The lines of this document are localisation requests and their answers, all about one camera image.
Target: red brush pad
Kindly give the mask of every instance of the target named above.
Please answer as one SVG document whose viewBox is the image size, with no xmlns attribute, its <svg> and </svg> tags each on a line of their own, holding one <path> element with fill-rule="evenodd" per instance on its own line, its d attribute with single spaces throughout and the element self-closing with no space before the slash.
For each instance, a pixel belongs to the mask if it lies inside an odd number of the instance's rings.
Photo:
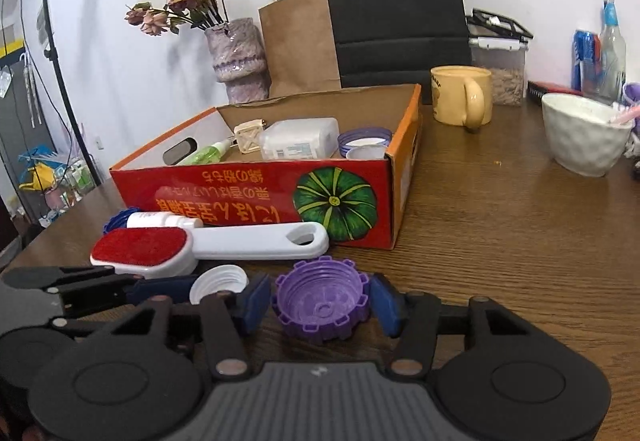
<svg viewBox="0 0 640 441">
<path fill-rule="evenodd" d="M 91 256 L 105 264 L 155 266 L 175 257 L 186 242 L 181 228 L 117 228 L 95 244 Z"/>
</svg>

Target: ceramic bowl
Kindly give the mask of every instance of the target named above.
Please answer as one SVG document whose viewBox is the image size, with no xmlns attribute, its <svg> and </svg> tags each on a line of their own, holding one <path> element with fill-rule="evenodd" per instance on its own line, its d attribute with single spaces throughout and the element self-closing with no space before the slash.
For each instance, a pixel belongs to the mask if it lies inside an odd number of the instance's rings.
<svg viewBox="0 0 640 441">
<path fill-rule="evenodd" d="M 563 167 L 582 176 L 604 176 L 625 150 L 633 121 L 607 122 L 618 111 L 589 98 L 549 93 L 542 116 L 551 153 Z"/>
</svg>

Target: red box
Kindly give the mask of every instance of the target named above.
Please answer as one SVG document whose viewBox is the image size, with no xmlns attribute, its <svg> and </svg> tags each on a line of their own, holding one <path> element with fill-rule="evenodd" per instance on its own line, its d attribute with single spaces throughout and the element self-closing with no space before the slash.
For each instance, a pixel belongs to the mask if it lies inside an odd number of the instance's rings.
<svg viewBox="0 0 640 441">
<path fill-rule="evenodd" d="M 200 217 L 209 225 L 322 222 L 333 242 L 391 249 L 398 237 L 422 124 L 419 85 L 306 93 L 212 108 L 111 168 L 128 206 Z M 376 126 L 394 135 L 382 160 L 264 161 L 232 148 L 223 162 L 168 166 L 164 153 L 200 148 L 250 120 L 333 116 L 340 132 Z"/>
</svg>

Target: mug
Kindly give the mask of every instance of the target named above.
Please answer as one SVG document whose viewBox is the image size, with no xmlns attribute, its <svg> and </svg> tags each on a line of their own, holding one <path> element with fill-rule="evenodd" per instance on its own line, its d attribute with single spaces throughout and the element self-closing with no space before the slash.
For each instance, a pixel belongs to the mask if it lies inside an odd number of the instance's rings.
<svg viewBox="0 0 640 441">
<path fill-rule="evenodd" d="M 491 121 L 491 71 L 471 66 L 441 66 L 431 70 L 433 117 L 450 126 L 477 129 Z"/>
</svg>

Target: black paper bag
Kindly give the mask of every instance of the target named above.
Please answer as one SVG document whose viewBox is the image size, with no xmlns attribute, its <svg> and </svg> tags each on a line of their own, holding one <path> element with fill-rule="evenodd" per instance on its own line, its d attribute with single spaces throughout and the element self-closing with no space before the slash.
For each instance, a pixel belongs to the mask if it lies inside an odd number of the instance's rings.
<svg viewBox="0 0 640 441">
<path fill-rule="evenodd" d="M 342 87 L 419 83 L 431 68 L 470 65 L 462 0 L 328 0 Z"/>
</svg>

